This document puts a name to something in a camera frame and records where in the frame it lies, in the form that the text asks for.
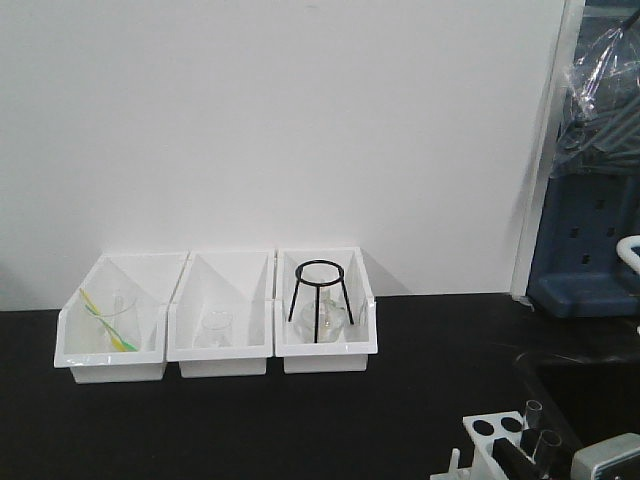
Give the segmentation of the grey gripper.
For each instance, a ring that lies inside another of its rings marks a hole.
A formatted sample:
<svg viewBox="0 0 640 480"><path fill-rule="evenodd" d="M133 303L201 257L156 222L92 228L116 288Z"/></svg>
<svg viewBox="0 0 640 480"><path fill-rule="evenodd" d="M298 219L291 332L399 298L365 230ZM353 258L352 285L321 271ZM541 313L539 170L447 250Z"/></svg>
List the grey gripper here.
<svg viewBox="0 0 640 480"><path fill-rule="evenodd" d="M571 479L638 479L639 435L624 433L578 450Z"/></svg>

